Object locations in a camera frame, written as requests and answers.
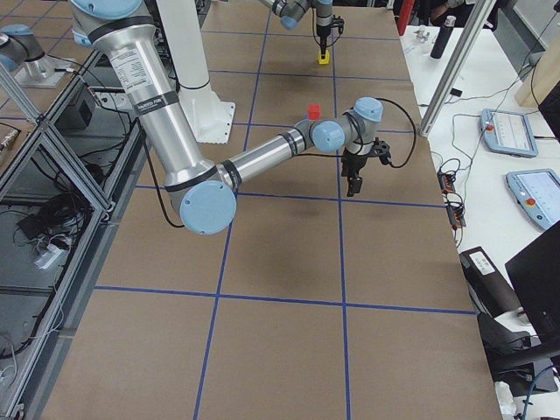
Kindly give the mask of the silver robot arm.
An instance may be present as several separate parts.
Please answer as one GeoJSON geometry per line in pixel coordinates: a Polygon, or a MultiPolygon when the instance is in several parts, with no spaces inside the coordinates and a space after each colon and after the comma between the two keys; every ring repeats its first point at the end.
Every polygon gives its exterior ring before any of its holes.
{"type": "Polygon", "coordinates": [[[332,28],[335,26],[332,1],[260,0],[259,3],[278,16],[282,26],[287,30],[295,29],[308,10],[314,11],[316,13],[315,36],[318,36],[319,45],[318,63],[327,64],[329,62],[330,53],[328,52],[327,41],[331,36],[332,28]]]}
{"type": "Polygon", "coordinates": [[[239,186],[310,148],[342,151],[352,192],[372,155],[383,106],[361,97],[341,117],[304,119],[268,142],[215,163],[200,142],[228,139],[235,106],[212,90],[192,1],[74,1],[74,38],[105,54],[164,167],[165,190],[184,226],[199,235],[227,228],[239,186]]]}

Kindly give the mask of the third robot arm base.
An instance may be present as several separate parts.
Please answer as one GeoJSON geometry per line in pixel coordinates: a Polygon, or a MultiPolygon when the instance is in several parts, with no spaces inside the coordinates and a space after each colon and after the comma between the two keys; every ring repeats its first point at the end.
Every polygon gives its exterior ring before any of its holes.
{"type": "Polygon", "coordinates": [[[33,31],[24,24],[10,24],[1,28],[1,64],[24,88],[56,88],[65,67],[49,57],[33,31]]]}

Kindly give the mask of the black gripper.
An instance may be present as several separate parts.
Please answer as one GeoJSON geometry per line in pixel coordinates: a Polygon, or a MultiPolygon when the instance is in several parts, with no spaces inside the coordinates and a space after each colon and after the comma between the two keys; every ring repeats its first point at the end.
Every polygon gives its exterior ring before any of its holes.
{"type": "Polygon", "coordinates": [[[346,178],[347,197],[353,197],[361,192],[362,177],[360,177],[360,171],[372,156],[372,149],[361,152],[352,152],[348,148],[344,149],[341,157],[341,176],[346,178]]]}
{"type": "Polygon", "coordinates": [[[319,36],[319,57],[326,58],[327,38],[331,35],[331,26],[316,24],[316,33],[319,36]]]}

